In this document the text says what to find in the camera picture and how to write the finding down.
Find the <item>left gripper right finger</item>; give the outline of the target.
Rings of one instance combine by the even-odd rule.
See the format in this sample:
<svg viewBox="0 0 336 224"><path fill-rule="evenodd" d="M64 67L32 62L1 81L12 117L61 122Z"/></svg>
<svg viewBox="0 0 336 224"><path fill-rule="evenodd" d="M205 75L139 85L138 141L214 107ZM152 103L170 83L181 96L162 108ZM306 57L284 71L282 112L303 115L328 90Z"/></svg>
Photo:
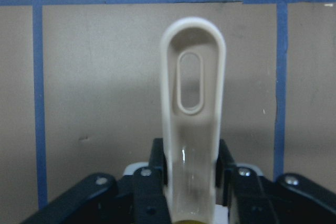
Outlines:
<svg viewBox="0 0 336 224"><path fill-rule="evenodd" d="M335 193L296 173L273 182L249 164L234 161L219 141L216 187L229 223L335 223Z"/></svg>

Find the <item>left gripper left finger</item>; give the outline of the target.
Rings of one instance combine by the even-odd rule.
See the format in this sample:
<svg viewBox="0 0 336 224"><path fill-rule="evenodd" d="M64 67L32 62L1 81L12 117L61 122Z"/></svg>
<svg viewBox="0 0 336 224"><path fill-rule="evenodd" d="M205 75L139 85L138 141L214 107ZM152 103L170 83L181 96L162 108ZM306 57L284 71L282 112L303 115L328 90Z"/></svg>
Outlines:
<svg viewBox="0 0 336 224"><path fill-rule="evenodd" d="M65 191L24 223L171 223L163 186L163 140L152 142L149 164L116 180L94 173Z"/></svg>

